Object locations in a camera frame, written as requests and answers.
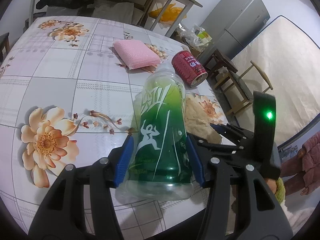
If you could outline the white mattress against wall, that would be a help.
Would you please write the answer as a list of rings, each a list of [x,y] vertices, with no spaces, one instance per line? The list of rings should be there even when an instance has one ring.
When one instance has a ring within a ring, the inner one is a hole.
[[[232,58],[250,91],[267,84],[254,62],[269,78],[276,98],[277,145],[288,141],[319,115],[319,46],[297,25],[278,16]]]

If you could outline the white bags in box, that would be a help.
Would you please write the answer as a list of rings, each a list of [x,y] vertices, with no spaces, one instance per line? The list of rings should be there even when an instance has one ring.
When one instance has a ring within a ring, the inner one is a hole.
[[[176,31],[184,43],[199,52],[204,51],[212,41],[212,37],[205,31],[205,29],[196,24],[193,25],[192,28],[188,29],[180,23],[176,28]]]

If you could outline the grey refrigerator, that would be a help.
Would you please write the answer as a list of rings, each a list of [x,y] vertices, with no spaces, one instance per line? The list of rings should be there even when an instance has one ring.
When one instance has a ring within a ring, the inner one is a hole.
[[[215,50],[235,57],[270,19],[262,0],[220,0],[200,25],[212,40],[198,56],[204,64]]]

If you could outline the yellow plastic bag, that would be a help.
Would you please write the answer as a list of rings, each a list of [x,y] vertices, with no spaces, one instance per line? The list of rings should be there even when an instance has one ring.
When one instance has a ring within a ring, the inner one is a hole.
[[[156,19],[159,16],[162,9],[163,7],[153,10],[148,13],[148,16]],[[182,10],[183,8],[176,7],[175,3],[169,4],[168,7],[165,9],[163,15],[161,16],[159,22],[163,24],[172,24],[179,16]]]

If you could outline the pink sponge pad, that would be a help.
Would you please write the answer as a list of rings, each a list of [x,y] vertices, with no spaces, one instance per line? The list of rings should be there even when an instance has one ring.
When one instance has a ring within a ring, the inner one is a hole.
[[[129,69],[155,66],[160,57],[140,40],[120,40],[113,44],[116,53]]]

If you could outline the dark wooden stool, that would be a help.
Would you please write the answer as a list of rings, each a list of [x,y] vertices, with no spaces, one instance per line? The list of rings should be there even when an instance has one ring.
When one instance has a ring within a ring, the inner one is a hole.
[[[214,60],[215,64],[211,69],[209,69],[210,61]],[[238,70],[234,63],[223,53],[221,53],[218,49],[216,49],[212,55],[204,62],[203,67],[208,70],[208,78],[212,79],[218,75],[218,70],[222,67],[225,67],[227,70],[236,73]]]

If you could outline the black clothes under shelf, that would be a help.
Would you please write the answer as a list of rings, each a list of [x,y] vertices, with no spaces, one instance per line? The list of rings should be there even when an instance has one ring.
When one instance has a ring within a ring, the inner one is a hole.
[[[40,10],[45,6],[78,9],[90,4],[94,4],[94,0],[39,0],[36,3],[36,9]]]

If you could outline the red drink can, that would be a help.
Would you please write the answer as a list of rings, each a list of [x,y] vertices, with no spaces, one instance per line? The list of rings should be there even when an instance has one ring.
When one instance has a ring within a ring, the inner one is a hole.
[[[202,64],[187,50],[178,52],[172,58],[171,64],[176,73],[191,88],[201,84],[208,76]]]

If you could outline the green plastic drink bottle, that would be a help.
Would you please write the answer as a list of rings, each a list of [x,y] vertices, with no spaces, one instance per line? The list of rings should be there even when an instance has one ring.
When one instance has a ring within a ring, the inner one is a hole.
[[[138,133],[125,180],[116,190],[119,202],[183,200],[192,195],[185,96],[184,82],[170,63],[157,67],[135,95]]]

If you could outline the wooden chair dark seat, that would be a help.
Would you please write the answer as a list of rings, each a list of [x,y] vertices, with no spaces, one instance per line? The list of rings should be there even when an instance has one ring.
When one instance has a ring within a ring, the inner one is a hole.
[[[257,70],[257,72],[268,85],[268,87],[265,90],[263,90],[263,93],[266,93],[268,90],[273,90],[271,81],[269,80],[266,73],[254,61],[250,61],[250,63],[251,65],[240,76],[238,76],[234,72],[228,71],[214,86],[214,89],[220,88],[227,81],[231,80],[232,83],[226,89],[224,89],[222,93],[225,94],[227,90],[235,86],[241,94],[241,96],[243,97],[243,100],[240,103],[238,103],[235,107],[232,107],[226,113],[226,115],[235,116],[238,112],[243,111],[253,103],[253,93],[249,90],[248,86],[242,79],[252,68],[255,68]]]

